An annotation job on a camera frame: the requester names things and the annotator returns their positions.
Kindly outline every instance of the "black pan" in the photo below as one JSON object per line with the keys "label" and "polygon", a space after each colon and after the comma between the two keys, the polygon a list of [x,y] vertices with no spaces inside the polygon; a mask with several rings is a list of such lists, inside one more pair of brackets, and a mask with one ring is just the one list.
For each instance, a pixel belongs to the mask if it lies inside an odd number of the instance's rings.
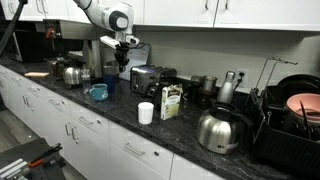
{"label": "black pan", "polygon": [[297,74],[282,79],[278,86],[281,87],[284,100],[301,93],[320,94],[320,78],[307,74]]}

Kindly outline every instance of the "pink bowl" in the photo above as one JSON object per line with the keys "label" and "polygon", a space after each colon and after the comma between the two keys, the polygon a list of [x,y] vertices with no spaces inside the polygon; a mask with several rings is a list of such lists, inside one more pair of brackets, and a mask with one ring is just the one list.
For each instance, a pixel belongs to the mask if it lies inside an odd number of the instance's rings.
{"label": "pink bowl", "polygon": [[295,115],[303,119],[300,101],[305,109],[308,121],[320,123],[320,95],[303,93],[291,96],[287,101],[287,107]]}

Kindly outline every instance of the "white wall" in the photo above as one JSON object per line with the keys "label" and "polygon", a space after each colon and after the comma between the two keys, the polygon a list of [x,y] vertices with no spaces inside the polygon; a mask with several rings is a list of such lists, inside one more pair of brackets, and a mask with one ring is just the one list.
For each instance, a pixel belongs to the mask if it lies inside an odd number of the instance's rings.
{"label": "white wall", "polygon": [[[139,31],[136,36],[151,44],[151,63],[177,69],[180,77],[212,75],[222,84],[226,71],[249,70],[254,87],[267,57],[298,62],[277,65],[271,84],[298,73],[320,75],[320,36],[299,32],[156,32]],[[266,82],[273,62],[263,75]]]}

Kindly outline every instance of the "white cabinet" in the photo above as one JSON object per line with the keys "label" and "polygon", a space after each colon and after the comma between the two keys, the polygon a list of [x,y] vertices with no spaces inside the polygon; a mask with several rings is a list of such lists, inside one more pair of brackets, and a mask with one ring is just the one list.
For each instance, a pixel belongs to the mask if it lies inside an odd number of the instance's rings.
{"label": "white cabinet", "polygon": [[1,5],[2,5],[2,9],[6,17],[6,20],[11,20],[17,11],[19,1],[1,0]]}
{"label": "white cabinet", "polygon": [[88,109],[71,103],[73,140],[72,164],[87,179],[110,177],[109,121]]}
{"label": "white cabinet", "polygon": [[84,177],[101,180],[110,177],[109,142],[74,122],[72,127],[74,148],[71,163]]}
{"label": "white cabinet", "polygon": [[213,27],[218,0],[146,0],[145,25]]}
{"label": "white cabinet", "polygon": [[168,180],[156,171],[138,161],[134,155],[110,145],[111,154],[111,179],[112,180]]}
{"label": "white cabinet", "polygon": [[28,122],[25,122],[25,111],[27,109],[27,101],[25,92],[23,90],[23,81],[25,78],[21,77],[16,73],[11,73],[9,76],[9,93],[8,93],[8,108],[12,111],[19,119],[21,119],[28,126]]}
{"label": "white cabinet", "polygon": [[3,103],[8,107],[8,83],[7,79],[0,77],[0,94],[3,100]]}
{"label": "white cabinet", "polygon": [[41,2],[46,19],[69,19],[66,0],[41,0]]}
{"label": "white cabinet", "polygon": [[[12,20],[19,1],[1,0],[6,20]],[[65,0],[29,0],[24,5],[19,20],[42,21],[43,19],[68,20],[68,8]]]}
{"label": "white cabinet", "polygon": [[48,113],[43,101],[43,87],[26,80],[25,84],[25,100],[27,111],[25,119],[30,123],[30,128],[40,137],[47,137],[49,127]]}
{"label": "white cabinet", "polygon": [[134,25],[143,25],[144,24],[144,0],[100,0],[100,3],[106,7],[112,7],[119,2],[124,2],[133,7]]}
{"label": "white cabinet", "polygon": [[9,98],[9,85],[7,78],[8,70],[3,66],[0,66],[0,93],[2,96],[3,103],[6,107],[8,107],[8,98]]}
{"label": "white cabinet", "polygon": [[70,117],[69,101],[60,95],[44,89],[45,106],[47,107],[47,120],[44,128],[47,129],[46,140],[49,145],[61,143],[63,149],[61,155],[70,163],[73,163],[75,151],[72,139],[73,122]]}
{"label": "white cabinet", "polygon": [[215,28],[320,30],[318,0],[220,0]]}
{"label": "white cabinet", "polygon": [[68,8],[70,21],[91,23],[89,21],[87,15],[84,13],[84,11],[81,8],[79,8],[78,5],[74,1],[68,0],[66,2],[67,2],[67,8]]}
{"label": "white cabinet", "polygon": [[45,12],[42,0],[28,0],[24,5],[20,20],[23,21],[42,21],[45,19]]}
{"label": "white cabinet", "polygon": [[110,124],[112,179],[169,179],[173,153],[113,123]]}
{"label": "white cabinet", "polygon": [[222,180],[223,178],[175,154],[170,180],[195,179]]}

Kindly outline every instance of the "toaster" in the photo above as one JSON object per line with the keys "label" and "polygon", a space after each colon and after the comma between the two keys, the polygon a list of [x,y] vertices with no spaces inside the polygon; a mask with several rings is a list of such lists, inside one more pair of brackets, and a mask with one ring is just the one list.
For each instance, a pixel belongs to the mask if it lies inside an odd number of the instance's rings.
{"label": "toaster", "polygon": [[130,89],[153,97],[162,78],[176,77],[177,71],[155,65],[140,65],[130,69]]}

